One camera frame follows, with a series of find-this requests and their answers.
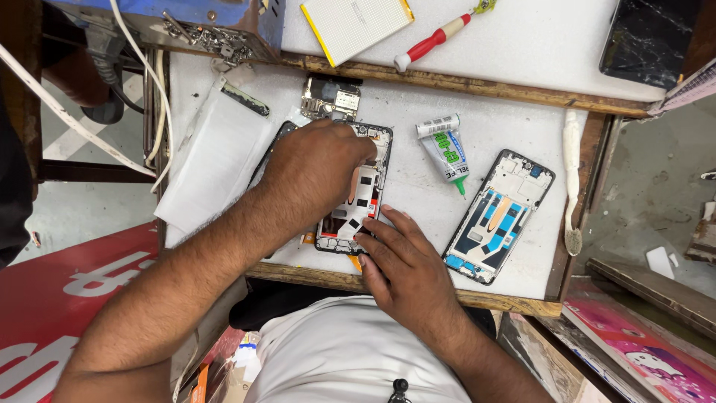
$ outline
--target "person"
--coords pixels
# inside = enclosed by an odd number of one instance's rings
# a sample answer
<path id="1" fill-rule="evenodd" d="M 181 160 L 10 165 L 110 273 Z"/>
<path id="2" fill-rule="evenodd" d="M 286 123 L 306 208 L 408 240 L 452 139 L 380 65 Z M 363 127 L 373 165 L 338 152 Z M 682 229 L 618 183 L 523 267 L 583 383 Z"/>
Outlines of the person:
<path id="1" fill-rule="evenodd" d="M 146 269 L 87 327 L 53 402 L 168 402 L 172 355 L 247 267 L 349 194 L 371 140 L 318 120 L 277 142 L 266 172 L 221 216 Z M 327 298 L 261 328 L 246 402 L 387 402 L 406 379 L 418 402 L 553 402 L 460 307 L 439 254 L 387 205 L 357 235 L 368 295 Z"/>

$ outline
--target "black cable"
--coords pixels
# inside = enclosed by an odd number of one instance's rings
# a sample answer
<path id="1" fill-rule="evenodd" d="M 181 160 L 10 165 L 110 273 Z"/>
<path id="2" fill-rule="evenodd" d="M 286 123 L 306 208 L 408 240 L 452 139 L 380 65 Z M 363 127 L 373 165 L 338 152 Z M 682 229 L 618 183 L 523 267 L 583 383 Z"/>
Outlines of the black cable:
<path id="1" fill-rule="evenodd" d="M 122 102 L 124 102 L 128 107 L 144 115 L 144 108 L 135 104 L 127 97 L 127 94 L 125 94 L 125 91 L 122 89 L 122 85 L 120 83 L 113 84 L 112 90 L 115 91 L 117 96 L 120 97 L 120 99 L 122 99 Z"/>

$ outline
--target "scratched surface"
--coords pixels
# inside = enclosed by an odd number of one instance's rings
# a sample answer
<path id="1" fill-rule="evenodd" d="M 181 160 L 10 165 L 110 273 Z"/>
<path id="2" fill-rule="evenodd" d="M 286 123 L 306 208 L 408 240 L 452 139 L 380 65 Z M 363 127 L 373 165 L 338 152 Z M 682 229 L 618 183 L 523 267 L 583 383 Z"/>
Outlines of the scratched surface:
<path id="1" fill-rule="evenodd" d="M 183 135 L 214 76 L 206 57 L 172 53 L 170 68 L 175 130 Z M 256 72 L 256 79 L 241 90 L 271 108 L 268 118 L 278 131 L 291 107 L 300 105 L 305 75 L 272 66 L 256 66 Z M 442 183 L 415 132 L 416 123 L 451 113 L 459 113 L 462 122 L 460 135 L 471 171 L 465 180 L 468 200 L 462 198 L 454 185 Z M 579 117 L 583 128 L 586 113 L 580 112 Z M 566 201 L 561 157 L 564 109 L 366 81 L 357 120 L 393 129 L 384 202 L 408 212 L 438 252 L 447 247 L 470 200 L 477 194 L 481 179 L 503 148 L 522 153 L 554 171 L 556 180 L 552 188 L 492 285 L 484 286 L 451 273 L 458 288 L 544 298 Z M 298 249 L 297 239 L 277 251 L 268 262 L 356 273 L 345 255 L 318 252 L 311 245 Z"/>

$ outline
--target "phone repair workbench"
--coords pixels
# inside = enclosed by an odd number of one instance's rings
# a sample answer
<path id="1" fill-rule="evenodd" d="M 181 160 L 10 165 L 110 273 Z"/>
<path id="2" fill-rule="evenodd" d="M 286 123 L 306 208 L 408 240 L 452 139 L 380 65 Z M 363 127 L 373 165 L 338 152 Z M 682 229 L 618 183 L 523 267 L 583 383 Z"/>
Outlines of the phone repair workbench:
<path id="1" fill-rule="evenodd" d="M 288 120 L 293 109 L 301 107 L 306 71 L 363 79 L 355 121 L 390 128 L 393 133 L 382 202 L 410 214 L 439 253 L 448 246 L 503 149 L 552 170 L 555 176 L 551 188 L 494 282 L 483 285 L 453 270 L 450 274 L 465 305 L 559 316 L 571 263 L 563 243 L 567 192 L 562 129 L 567 109 L 561 107 L 582 109 L 577 113 L 582 133 L 580 194 L 573 214 L 573 221 L 580 227 L 614 119 L 609 114 L 642 117 L 647 101 L 663 96 L 663 90 L 603 76 L 597 70 L 596 61 L 616 2 L 610 2 L 614 3 L 611 6 L 576 6 L 569 1 L 555 1 L 558 5 L 545 10 L 543 17 L 538 13 L 547 8 L 544 5 L 506 1 L 490 15 L 492 18 L 474 23 L 470 32 L 461 33 L 439 51 L 411 65 L 416 70 L 405 74 L 389 67 L 392 56 L 449 21 L 455 10 L 459 11 L 460 5 L 469 6 L 469 1 L 433 9 L 427 0 L 413 0 L 410 3 L 415 23 L 337 67 L 319 56 L 321 47 L 301 15 L 299 3 L 291 0 L 286 4 L 282 46 L 291 53 L 284 52 L 282 61 L 276 63 L 253 64 L 255 77 L 238 88 L 270 108 L 266 118 L 273 133 Z M 578 27 L 582 36 L 552 40 L 551 35 L 564 27 Z M 196 53 L 171 52 L 169 56 L 175 148 L 188 128 L 193 130 L 195 117 L 218 77 L 210 68 L 210 57 Z M 470 167 L 470 175 L 464 180 L 466 199 L 455 186 L 441 179 L 415 128 L 426 120 L 455 113 L 460 116 L 461 143 Z M 235 122 L 233 129 L 240 131 L 241 124 Z M 170 181 L 176 169 L 173 166 L 170 171 Z M 160 230 L 162 246 L 165 238 L 173 238 L 170 243 L 174 243 L 181 236 L 171 228 L 162 226 Z M 346 255 L 320 252 L 313 245 L 299 243 L 298 238 L 246 275 L 367 291 Z"/>

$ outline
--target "hand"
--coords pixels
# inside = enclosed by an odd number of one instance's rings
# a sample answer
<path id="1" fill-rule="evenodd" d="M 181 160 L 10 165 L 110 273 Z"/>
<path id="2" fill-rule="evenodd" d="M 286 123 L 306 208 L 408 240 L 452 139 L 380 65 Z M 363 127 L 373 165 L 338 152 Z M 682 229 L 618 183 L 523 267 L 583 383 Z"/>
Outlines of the hand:
<path id="1" fill-rule="evenodd" d="M 345 201 L 353 171 L 375 159 L 376 153 L 373 141 L 356 137 L 350 126 L 330 119 L 314 121 L 276 142 L 254 188 L 254 205 L 269 208 L 261 212 L 264 216 L 281 219 L 271 228 L 285 242 Z"/>
<path id="2" fill-rule="evenodd" d="M 467 316 L 445 263 L 415 221 L 386 204 L 381 213 L 396 229 L 376 219 L 363 219 L 363 226 L 384 242 L 356 235 L 370 254 L 358 257 L 363 278 L 378 307 L 435 350 L 445 329 L 454 328 Z"/>

